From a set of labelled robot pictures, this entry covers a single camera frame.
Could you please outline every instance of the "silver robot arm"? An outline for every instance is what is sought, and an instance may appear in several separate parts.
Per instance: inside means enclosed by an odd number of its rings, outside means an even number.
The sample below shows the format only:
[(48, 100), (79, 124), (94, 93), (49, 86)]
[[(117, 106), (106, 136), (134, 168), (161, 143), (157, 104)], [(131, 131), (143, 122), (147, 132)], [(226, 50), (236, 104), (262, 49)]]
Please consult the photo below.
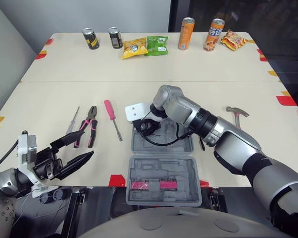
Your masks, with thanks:
[(215, 147), (214, 156), (225, 168), (247, 176), (258, 199), (270, 211), (274, 226), (289, 234), (298, 229), (298, 173), (267, 157), (252, 136), (201, 108), (175, 86), (160, 87), (151, 111), (193, 130), (208, 146)]
[[(63, 146), (79, 139), (83, 132), (72, 132), (51, 143), (51, 148), (36, 152), (35, 135), (23, 132), (18, 138), (18, 169), (0, 172), (0, 238), (8, 238), (15, 216), (17, 198), (28, 194), (33, 185), (39, 185), (45, 179), (64, 179), (83, 166), (93, 155), (93, 151), (77, 156), (65, 166), (56, 154)], [(7, 157), (12, 147), (4, 156)]]

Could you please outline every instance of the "gray plastic tool case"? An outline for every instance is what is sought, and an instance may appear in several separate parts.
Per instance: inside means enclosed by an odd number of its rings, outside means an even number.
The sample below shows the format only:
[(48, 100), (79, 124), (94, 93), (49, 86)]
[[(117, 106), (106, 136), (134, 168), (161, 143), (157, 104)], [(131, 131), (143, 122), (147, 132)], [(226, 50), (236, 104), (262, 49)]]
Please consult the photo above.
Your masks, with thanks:
[[(179, 136), (187, 130), (179, 126)], [(176, 138), (175, 122), (166, 119), (161, 128), (148, 138), (156, 143), (168, 143)], [(202, 203), (192, 137), (169, 146), (155, 146), (133, 130), (129, 161), (126, 202), (129, 205), (197, 207)], [(145, 181), (146, 189), (132, 189), (135, 181)], [(160, 189), (160, 181), (176, 181), (177, 189)]]

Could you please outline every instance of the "hammer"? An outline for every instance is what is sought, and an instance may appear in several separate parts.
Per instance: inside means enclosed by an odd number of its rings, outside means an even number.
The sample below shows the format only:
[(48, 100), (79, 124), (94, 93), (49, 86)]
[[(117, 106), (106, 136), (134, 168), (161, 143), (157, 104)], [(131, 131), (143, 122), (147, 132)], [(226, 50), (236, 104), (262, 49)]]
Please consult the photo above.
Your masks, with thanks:
[(234, 113), (234, 116), (235, 116), (235, 124), (236, 124), (236, 127), (238, 127), (239, 129), (240, 128), (240, 125), (239, 125), (239, 115), (242, 114), (243, 116), (245, 117), (248, 117), (249, 114), (245, 111), (243, 111), (242, 109), (240, 108), (231, 108), (231, 107), (226, 107), (226, 111), (227, 112), (232, 112)]

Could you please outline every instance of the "black cable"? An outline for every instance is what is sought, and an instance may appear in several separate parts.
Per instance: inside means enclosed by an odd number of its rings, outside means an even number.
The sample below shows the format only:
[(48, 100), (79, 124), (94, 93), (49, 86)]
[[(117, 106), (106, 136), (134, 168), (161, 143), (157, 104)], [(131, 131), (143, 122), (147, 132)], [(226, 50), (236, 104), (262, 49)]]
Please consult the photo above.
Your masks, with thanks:
[(202, 138), (200, 136), (199, 136), (199, 140), (200, 140), (200, 144), (201, 144), (202, 150), (205, 151), (205, 146), (204, 146), (203, 140), (202, 140)]
[[(147, 115), (145, 115), (145, 117), (144, 117), (143, 119), (145, 119), (150, 113), (151, 113), (151, 109), (150, 109), (150, 111), (147, 113)], [(179, 140), (183, 140), (185, 137), (190, 136), (190, 135), (193, 134), (193, 132), (190, 131), (190, 132), (187, 132), (187, 133), (185, 133), (185, 134), (183, 134), (182, 136), (179, 137), (179, 124), (178, 124), (177, 122), (176, 122), (176, 127), (177, 127), (177, 129), (176, 129), (176, 137), (177, 137), (177, 138), (176, 138), (175, 140), (173, 140), (173, 141), (171, 141), (171, 142), (169, 142), (169, 143), (165, 143), (165, 144), (156, 143), (156, 142), (154, 142), (154, 141), (148, 139), (146, 136), (143, 135), (143, 133), (141, 132), (141, 130), (138, 130), (138, 132), (139, 132), (139, 134), (142, 136), (143, 139), (145, 139), (145, 140), (146, 140), (147, 142), (149, 142), (150, 144), (152, 144), (152, 145), (156, 145), (156, 146), (168, 146), (168, 145), (172, 145), (172, 144), (174, 144), (175, 142), (177, 142), (177, 141), (179, 141)]]
[(187, 133), (183, 134), (182, 136), (176, 138), (175, 140), (173, 140), (173, 141), (171, 141), (171, 142), (169, 142), (169, 143), (159, 144), (159, 143), (156, 143), (156, 142), (154, 142), (154, 141), (148, 139), (146, 136), (144, 136), (144, 135), (142, 134), (141, 131), (138, 131), (138, 132), (139, 132), (139, 134), (142, 136), (143, 139), (145, 139), (147, 142), (151, 143), (152, 145), (156, 145), (156, 146), (168, 146), (168, 145), (172, 145), (172, 144), (174, 144), (175, 142), (177, 142), (178, 140), (183, 140), (185, 137), (190, 136), (190, 135), (193, 134), (193, 132), (190, 131), (190, 132), (187, 132)]
[(9, 156), (9, 154), (15, 149), (15, 147), (18, 145), (19, 140), (17, 140), (14, 145), (12, 145), (11, 149), (0, 159), (0, 164), (6, 159), (6, 157)]
[(177, 136), (177, 138), (179, 138), (179, 124), (176, 122), (176, 124), (177, 124), (177, 133), (176, 133), (176, 136)]
[[(19, 141), (17, 140), (14, 145), (12, 145), (12, 147), (9, 149), (9, 151), (0, 159), (0, 164), (9, 156), (9, 154), (11, 154), (11, 152), (15, 149), (15, 147), (18, 145)], [(0, 189), (0, 195), (4, 196), (4, 197), (16, 197), (16, 194), (8, 194), (3, 192)]]

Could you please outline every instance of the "pink handled pliers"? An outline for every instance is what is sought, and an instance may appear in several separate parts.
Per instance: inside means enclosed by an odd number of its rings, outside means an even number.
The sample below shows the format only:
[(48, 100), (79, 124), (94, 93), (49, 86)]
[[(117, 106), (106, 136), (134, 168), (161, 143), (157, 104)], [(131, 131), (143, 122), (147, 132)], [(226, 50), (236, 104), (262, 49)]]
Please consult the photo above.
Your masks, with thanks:
[[(84, 131), (85, 128), (90, 124), (91, 133), (90, 133), (90, 139), (88, 142), (88, 148), (93, 147), (94, 141), (96, 138), (96, 126), (97, 126), (97, 121), (95, 119), (96, 115), (97, 115), (97, 107), (92, 106), (88, 112), (87, 118), (81, 122), (81, 125), (79, 128), (80, 131)], [(79, 141), (80, 141), (80, 138), (77, 141), (75, 141), (74, 148), (79, 147)]]

